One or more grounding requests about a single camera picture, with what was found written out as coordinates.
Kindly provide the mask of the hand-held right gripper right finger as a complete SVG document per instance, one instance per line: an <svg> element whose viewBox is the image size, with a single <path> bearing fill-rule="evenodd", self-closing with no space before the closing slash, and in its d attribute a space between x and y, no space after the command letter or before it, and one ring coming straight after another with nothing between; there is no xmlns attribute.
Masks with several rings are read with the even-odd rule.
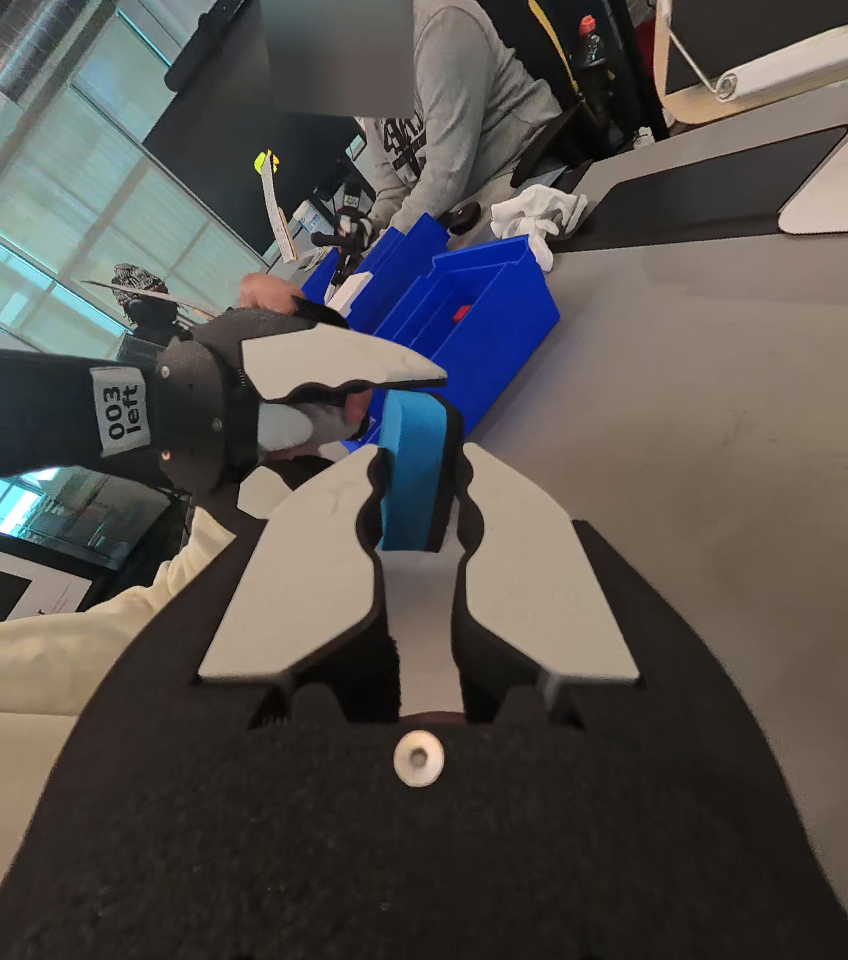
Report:
<svg viewBox="0 0 848 960"><path fill-rule="evenodd" d="M559 716L571 691L636 686L634 655L562 505L474 442L458 455L456 497L454 663L464 690L483 706L531 687Z"/></svg>

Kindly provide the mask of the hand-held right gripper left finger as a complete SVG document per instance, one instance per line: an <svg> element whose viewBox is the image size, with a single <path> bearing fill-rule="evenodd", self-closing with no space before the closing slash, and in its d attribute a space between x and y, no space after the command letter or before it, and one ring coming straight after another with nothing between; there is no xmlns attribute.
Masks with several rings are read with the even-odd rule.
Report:
<svg viewBox="0 0 848 960"><path fill-rule="evenodd" d="M399 657L377 546L386 456L362 446L300 486L270 517L199 667L204 684L265 687L253 724L316 703L319 718L390 724Z"/></svg>

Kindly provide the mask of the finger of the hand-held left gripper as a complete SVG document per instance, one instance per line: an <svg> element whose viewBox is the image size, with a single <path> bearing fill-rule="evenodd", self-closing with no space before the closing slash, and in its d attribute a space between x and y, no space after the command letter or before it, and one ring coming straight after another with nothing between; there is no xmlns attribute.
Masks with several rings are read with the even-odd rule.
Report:
<svg viewBox="0 0 848 960"><path fill-rule="evenodd" d="M320 323L310 329L244 340L240 360L264 402L285 402L308 390L443 386L444 368L396 342Z"/></svg>
<svg viewBox="0 0 848 960"><path fill-rule="evenodd" d="M253 520L269 520L296 490L350 455L341 442L303 451L268 453L238 486L238 510Z"/></svg>

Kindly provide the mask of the small blue piece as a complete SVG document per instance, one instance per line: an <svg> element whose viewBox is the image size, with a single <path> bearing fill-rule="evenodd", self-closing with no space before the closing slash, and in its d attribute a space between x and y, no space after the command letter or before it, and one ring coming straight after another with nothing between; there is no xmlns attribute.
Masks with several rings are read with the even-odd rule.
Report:
<svg viewBox="0 0 848 960"><path fill-rule="evenodd" d="M392 390L382 408L381 551L439 553L455 499L465 434L460 411L432 392Z"/></svg>

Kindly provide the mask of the blue plastic bin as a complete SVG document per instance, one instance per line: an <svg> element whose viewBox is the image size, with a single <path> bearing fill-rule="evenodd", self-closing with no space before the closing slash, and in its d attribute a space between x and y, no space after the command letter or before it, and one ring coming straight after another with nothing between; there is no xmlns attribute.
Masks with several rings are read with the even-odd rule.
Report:
<svg viewBox="0 0 848 960"><path fill-rule="evenodd" d="M472 305L458 324L452 315ZM473 432L560 319L524 236L446 251L432 260L376 333L441 366L437 392Z"/></svg>

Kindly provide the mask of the grey desk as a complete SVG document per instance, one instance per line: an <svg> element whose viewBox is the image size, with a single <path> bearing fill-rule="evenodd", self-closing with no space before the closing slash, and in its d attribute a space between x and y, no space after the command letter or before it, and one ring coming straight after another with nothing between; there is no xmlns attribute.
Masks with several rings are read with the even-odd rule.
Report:
<svg viewBox="0 0 848 960"><path fill-rule="evenodd" d="M848 908L848 235L560 254L475 440L720 658Z"/></svg>

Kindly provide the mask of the blue bin with white box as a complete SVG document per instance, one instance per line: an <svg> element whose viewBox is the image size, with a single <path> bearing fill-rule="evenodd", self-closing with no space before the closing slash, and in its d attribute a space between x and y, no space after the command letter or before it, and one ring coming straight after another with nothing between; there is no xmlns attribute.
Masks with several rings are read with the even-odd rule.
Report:
<svg viewBox="0 0 848 960"><path fill-rule="evenodd" d="M336 259L325 256L303 284L308 300L331 306L352 330L374 334L409 291L427 275L435 257L446 253L450 232L429 215L407 234L390 227L341 285L328 294Z"/></svg>

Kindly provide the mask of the black monitor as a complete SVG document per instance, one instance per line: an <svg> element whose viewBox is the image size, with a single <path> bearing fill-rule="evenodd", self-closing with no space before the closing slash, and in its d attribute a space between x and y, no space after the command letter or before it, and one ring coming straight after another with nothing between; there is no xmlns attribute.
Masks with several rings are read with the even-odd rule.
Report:
<svg viewBox="0 0 848 960"><path fill-rule="evenodd" d="M274 244L261 175L262 152L279 159L276 199L286 215L316 198L341 171L358 138L349 117L274 107L260 2L246 2L220 49L165 108L143 145L256 254Z"/></svg>

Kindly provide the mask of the white crumpled cloth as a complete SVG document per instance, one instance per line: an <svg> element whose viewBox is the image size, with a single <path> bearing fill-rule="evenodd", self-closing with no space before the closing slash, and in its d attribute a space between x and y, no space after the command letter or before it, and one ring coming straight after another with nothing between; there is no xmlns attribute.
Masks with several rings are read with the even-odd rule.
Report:
<svg viewBox="0 0 848 960"><path fill-rule="evenodd" d="M574 235L588 207L586 195L572 195L557 188L534 184L517 196L491 207L490 229L497 239L524 236L541 272L554 265L550 239Z"/></svg>

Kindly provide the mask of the black webcam bar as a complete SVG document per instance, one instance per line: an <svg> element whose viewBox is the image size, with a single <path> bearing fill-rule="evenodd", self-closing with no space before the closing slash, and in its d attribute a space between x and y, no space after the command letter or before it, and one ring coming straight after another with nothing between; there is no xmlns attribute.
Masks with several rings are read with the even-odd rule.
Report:
<svg viewBox="0 0 848 960"><path fill-rule="evenodd" d="M246 1L215 1L197 18L196 27L173 62L166 69L164 83L172 93L184 90L218 52L235 18Z"/></svg>

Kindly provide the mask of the black office chair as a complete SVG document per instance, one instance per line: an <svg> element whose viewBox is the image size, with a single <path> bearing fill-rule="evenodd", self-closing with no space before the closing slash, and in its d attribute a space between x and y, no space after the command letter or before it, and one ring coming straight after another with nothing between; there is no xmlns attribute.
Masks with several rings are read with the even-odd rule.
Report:
<svg viewBox="0 0 848 960"><path fill-rule="evenodd" d="M610 96L603 102L588 102L575 78L578 28L587 15L597 20L613 72ZM560 107L519 160L513 187L529 183L545 162L584 170L633 149L641 131L651 142L669 137L628 2L516 2L511 26L516 57L532 78L547 85Z"/></svg>

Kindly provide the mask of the dark bottle red cap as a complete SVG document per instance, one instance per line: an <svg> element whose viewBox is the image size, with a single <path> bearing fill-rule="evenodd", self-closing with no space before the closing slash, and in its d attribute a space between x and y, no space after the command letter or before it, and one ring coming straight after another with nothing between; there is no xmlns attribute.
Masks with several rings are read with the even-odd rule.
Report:
<svg viewBox="0 0 848 960"><path fill-rule="evenodd" d="M613 72L606 44L598 33L597 20L591 14L581 18L578 24L574 78L588 102L601 103L610 97Z"/></svg>

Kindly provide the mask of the black panel with wooden edge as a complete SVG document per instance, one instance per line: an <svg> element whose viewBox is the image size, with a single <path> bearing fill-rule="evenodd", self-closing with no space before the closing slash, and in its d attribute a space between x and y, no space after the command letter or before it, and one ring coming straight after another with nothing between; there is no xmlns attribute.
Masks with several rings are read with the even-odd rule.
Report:
<svg viewBox="0 0 848 960"><path fill-rule="evenodd" d="M656 4L653 78L664 109L703 125L848 81L848 68L720 102L731 68L848 25L848 1L662 1Z"/></svg>

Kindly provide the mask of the thin silver ventilation duct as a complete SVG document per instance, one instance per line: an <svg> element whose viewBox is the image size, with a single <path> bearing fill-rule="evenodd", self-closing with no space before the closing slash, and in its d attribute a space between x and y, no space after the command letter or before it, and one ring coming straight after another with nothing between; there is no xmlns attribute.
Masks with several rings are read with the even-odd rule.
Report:
<svg viewBox="0 0 848 960"><path fill-rule="evenodd" d="M11 1L0 15L0 93L17 103L89 1Z"/></svg>

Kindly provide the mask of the white panel bracket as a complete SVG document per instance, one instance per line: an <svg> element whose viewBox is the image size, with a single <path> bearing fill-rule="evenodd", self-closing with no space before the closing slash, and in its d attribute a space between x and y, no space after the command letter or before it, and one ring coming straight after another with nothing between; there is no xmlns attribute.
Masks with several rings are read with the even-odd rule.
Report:
<svg viewBox="0 0 848 960"><path fill-rule="evenodd" d="M713 95L730 102L848 68L848 25L757 57L720 75Z"/></svg>

